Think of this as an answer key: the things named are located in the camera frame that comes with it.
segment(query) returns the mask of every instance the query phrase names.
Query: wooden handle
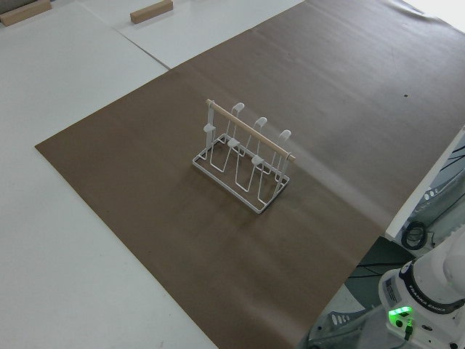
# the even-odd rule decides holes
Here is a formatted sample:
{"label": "wooden handle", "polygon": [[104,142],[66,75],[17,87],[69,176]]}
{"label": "wooden handle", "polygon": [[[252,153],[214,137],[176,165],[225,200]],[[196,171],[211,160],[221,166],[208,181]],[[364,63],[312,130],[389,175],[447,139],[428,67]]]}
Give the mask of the wooden handle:
{"label": "wooden handle", "polygon": [[290,162],[294,162],[296,157],[289,153],[288,151],[285,151],[282,149],[279,145],[274,143],[272,140],[269,140],[266,138],[264,135],[261,133],[255,131],[252,129],[248,124],[245,122],[241,121],[240,119],[236,118],[234,115],[232,115],[230,112],[226,111],[225,109],[221,108],[219,105],[217,105],[213,100],[206,100],[206,104],[212,107],[215,111],[223,115],[226,119],[231,120],[234,124],[238,125],[241,129],[249,133],[252,137],[256,138],[260,142],[268,145],[271,149],[273,149],[276,153],[284,156],[286,160],[289,160]]}

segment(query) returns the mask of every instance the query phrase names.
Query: brown table covering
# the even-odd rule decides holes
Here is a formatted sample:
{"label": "brown table covering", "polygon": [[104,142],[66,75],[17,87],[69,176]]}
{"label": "brown table covering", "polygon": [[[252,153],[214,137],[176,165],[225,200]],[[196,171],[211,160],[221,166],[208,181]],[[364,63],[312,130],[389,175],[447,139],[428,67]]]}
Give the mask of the brown table covering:
{"label": "brown table covering", "polygon": [[[37,148],[221,349],[292,348],[464,124],[464,44],[402,2],[306,1]],[[191,164],[206,98],[293,132],[261,215]]]}

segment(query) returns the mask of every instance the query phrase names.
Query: wooden block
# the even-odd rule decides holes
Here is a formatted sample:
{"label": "wooden block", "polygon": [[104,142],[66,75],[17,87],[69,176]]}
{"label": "wooden block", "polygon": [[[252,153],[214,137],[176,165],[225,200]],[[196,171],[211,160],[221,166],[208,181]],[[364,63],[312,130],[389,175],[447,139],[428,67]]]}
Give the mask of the wooden block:
{"label": "wooden block", "polygon": [[38,15],[39,13],[48,11],[52,8],[50,0],[38,0],[32,4],[25,5],[23,7],[13,9],[12,11],[5,12],[0,15],[0,21],[5,25],[11,25],[25,20],[29,17]]}
{"label": "wooden block", "polygon": [[139,9],[130,14],[131,22],[134,24],[141,23],[145,20],[149,20],[155,16],[161,15],[162,13],[171,11],[173,9],[172,0],[163,0],[149,7]]}

